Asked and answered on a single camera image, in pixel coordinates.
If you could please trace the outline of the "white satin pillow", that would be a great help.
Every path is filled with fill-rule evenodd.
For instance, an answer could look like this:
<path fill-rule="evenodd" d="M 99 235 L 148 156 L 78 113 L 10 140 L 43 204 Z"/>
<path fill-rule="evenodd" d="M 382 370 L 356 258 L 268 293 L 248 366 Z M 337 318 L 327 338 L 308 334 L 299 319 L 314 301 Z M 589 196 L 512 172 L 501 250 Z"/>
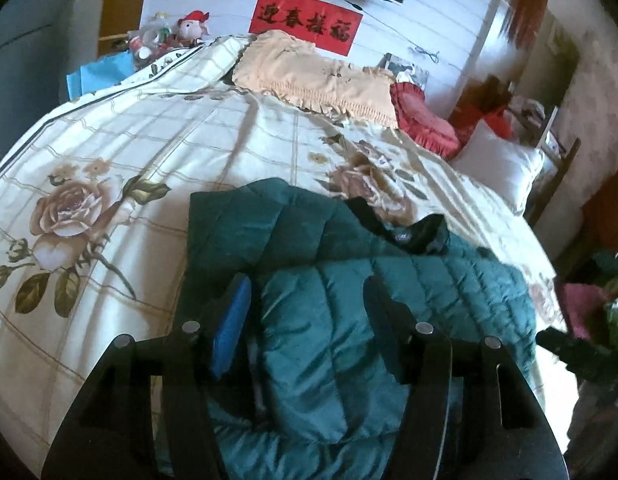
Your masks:
<path fill-rule="evenodd" d="M 539 148 L 500 138 L 484 119 L 477 122 L 464 148 L 450 162 L 454 170 L 491 188 L 518 216 L 526 210 L 543 164 Z"/>

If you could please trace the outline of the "red calligraphy banner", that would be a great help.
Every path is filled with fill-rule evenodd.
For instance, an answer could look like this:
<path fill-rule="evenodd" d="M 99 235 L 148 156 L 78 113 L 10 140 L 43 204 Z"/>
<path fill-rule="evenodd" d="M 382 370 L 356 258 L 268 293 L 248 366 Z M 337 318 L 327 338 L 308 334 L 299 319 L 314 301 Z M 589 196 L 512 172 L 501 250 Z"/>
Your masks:
<path fill-rule="evenodd" d="M 347 56 L 362 14 L 322 0 L 257 0 L 248 31 L 283 30 L 317 48 Z"/>

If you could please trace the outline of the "plush toy red hat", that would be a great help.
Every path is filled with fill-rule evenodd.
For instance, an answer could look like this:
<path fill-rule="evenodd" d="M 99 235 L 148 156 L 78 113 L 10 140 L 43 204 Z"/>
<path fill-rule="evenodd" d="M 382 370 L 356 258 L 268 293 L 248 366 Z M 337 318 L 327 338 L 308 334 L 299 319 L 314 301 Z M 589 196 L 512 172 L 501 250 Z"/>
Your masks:
<path fill-rule="evenodd" d="M 175 39 L 183 46 L 193 47 L 202 44 L 205 37 L 209 35 L 206 22 L 209 20 L 209 13 L 195 10 L 187 14 L 175 24 Z"/>

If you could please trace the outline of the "floral cream bed quilt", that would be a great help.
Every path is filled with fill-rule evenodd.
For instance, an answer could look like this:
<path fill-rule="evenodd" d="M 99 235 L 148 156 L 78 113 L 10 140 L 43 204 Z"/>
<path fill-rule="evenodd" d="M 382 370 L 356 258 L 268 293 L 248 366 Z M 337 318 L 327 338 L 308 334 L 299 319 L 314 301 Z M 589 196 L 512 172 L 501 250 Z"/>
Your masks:
<path fill-rule="evenodd" d="M 182 323 L 194 193 L 279 179 L 359 200 L 399 243 L 414 224 L 444 224 L 522 272 L 536 334 L 562 325 L 553 266 L 523 216 L 397 128 L 239 88 L 252 41 L 220 38 L 56 107 L 0 166 L 0 434 L 30 474 L 114 337 Z M 565 444 L 576 384 L 534 348 L 523 373 Z"/>

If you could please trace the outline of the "framed photo on headboard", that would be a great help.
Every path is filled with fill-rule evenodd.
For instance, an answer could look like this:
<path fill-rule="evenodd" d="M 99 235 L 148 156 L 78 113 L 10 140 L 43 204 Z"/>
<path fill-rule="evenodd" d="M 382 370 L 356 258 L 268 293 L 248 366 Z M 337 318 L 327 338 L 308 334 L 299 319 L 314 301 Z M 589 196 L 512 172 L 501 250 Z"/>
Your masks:
<path fill-rule="evenodd" d="M 428 70 L 424 70 L 422 67 L 405 61 L 403 58 L 398 58 L 397 55 L 391 53 L 386 53 L 383 56 L 379 68 L 389 70 L 398 82 L 409 82 L 409 84 L 415 84 L 422 90 L 425 90 L 428 83 Z"/>

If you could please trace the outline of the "wooden chair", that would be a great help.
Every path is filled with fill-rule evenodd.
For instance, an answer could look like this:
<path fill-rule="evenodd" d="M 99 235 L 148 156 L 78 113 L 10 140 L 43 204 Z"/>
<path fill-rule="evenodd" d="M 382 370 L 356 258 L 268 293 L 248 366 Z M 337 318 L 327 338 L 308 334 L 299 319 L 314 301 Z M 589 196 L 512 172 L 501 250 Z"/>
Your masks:
<path fill-rule="evenodd" d="M 579 138 L 565 146 L 553 132 L 558 112 L 559 107 L 553 106 L 540 126 L 526 122 L 525 144 L 530 148 L 537 148 L 543 155 L 543 166 L 533 181 L 525 210 L 525 219 L 532 228 L 537 226 L 581 148 Z"/>

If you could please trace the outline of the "beige embroidered pillow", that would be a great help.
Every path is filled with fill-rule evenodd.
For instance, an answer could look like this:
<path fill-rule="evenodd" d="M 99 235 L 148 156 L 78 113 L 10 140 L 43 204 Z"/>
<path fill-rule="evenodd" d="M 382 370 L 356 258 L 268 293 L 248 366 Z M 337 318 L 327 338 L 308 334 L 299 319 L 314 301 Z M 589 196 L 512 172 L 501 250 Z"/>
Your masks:
<path fill-rule="evenodd" d="M 233 70 L 233 84 L 311 112 L 397 126 L 388 70 L 321 55 L 314 44 L 281 30 L 257 36 Z"/>

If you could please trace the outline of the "dark green puffer jacket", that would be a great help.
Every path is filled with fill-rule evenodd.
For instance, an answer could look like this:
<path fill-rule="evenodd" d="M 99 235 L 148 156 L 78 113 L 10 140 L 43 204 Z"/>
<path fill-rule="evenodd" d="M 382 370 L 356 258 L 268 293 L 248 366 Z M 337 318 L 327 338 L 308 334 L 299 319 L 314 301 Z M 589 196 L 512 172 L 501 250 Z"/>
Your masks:
<path fill-rule="evenodd" d="M 446 335 L 500 338 L 523 372 L 536 311 L 522 272 L 444 224 L 399 243 L 359 200 L 279 179 L 190 197 L 187 271 L 175 318 L 206 315 L 236 274 L 253 284 L 231 370 L 208 408 L 233 479 L 377 479 L 409 390 L 383 363 L 363 307 L 378 276 Z"/>

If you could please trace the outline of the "red ruffled cushion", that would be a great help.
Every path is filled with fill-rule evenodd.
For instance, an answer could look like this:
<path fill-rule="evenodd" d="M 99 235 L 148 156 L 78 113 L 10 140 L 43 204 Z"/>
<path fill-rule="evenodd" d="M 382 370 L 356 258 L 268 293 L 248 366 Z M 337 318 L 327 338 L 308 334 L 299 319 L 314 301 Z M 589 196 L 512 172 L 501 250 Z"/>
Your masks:
<path fill-rule="evenodd" d="M 420 87 L 409 82 L 395 82 L 390 84 L 389 94 L 399 129 L 416 144 L 443 159 L 460 153 L 462 142 L 455 129 L 428 108 Z"/>

